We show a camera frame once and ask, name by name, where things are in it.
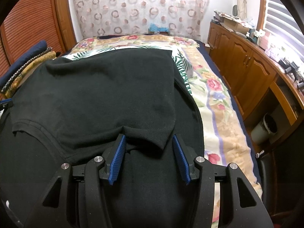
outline white wall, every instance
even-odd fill
[[[203,19],[201,20],[201,41],[207,42],[210,21],[213,19],[214,10],[232,14],[232,7],[236,5],[236,0],[210,0]]]
[[[247,0],[247,18],[253,18],[255,28],[259,19],[260,0]]]
[[[79,42],[80,40],[83,40],[83,36],[80,31],[73,0],[69,0],[69,7],[70,7],[70,14],[71,14],[71,19],[72,19],[72,24],[74,27],[76,41]]]

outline wooden countertop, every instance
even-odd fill
[[[250,42],[247,39],[244,39],[243,37],[237,35],[236,33],[233,33],[233,35],[239,39],[240,41],[244,42],[247,44],[249,47],[254,48],[257,51],[260,51],[265,58],[265,60],[269,63],[269,65],[279,74],[279,76],[285,81],[285,83],[288,85],[294,96],[296,97],[297,101],[299,102],[302,110],[304,110],[304,94],[297,89],[297,83],[287,74],[285,74],[284,69],[274,60],[269,58],[266,54],[265,51],[259,47],[258,45]]]

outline cabinet door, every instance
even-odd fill
[[[244,78],[238,83],[239,90],[235,97],[244,113],[243,119],[261,100],[276,76],[276,72],[260,54],[262,53],[251,51],[246,62]]]
[[[211,23],[209,29],[209,35],[208,35],[208,44],[210,45],[211,49],[214,49],[216,39],[218,37],[217,35],[218,35],[217,30]]]
[[[223,67],[222,75],[228,82],[232,94],[238,90],[238,82],[244,76],[246,70],[246,61],[251,53],[251,48],[232,37],[230,49],[227,53],[227,62]]]
[[[227,61],[227,53],[229,48],[230,32],[219,31],[218,43],[215,45],[216,50],[212,52],[211,58],[217,65],[220,72],[222,72]]]

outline window blind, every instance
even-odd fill
[[[304,61],[304,35],[280,0],[266,0],[263,29],[280,36],[284,43]]]

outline shelf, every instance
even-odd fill
[[[282,106],[290,125],[294,124],[297,120],[297,115],[293,110],[294,102],[288,95],[288,90],[284,88],[284,86],[279,87],[276,82],[272,82],[270,84],[270,89],[278,99],[280,105]]]
[[[255,153],[259,153],[261,152],[263,149],[267,148],[270,143],[269,143],[269,140],[266,140],[265,142],[261,143],[260,145],[256,144],[252,138],[251,138],[251,132],[252,132],[253,128],[246,128],[246,131],[249,135],[249,138],[251,140],[251,143],[252,143],[252,146],[253,146],[253,149],[254,149],[254,152]]]
[[[290,128],[290,122],[281,104],[270,114],[277,124],[277,133],[269,138],[270,144],[279,140]]]
[[[268,89],[264,97],[244,120],[245,127],[254,128],[264,117],[266,113],[271,114],[279,105],[279,101],[274,93]]]

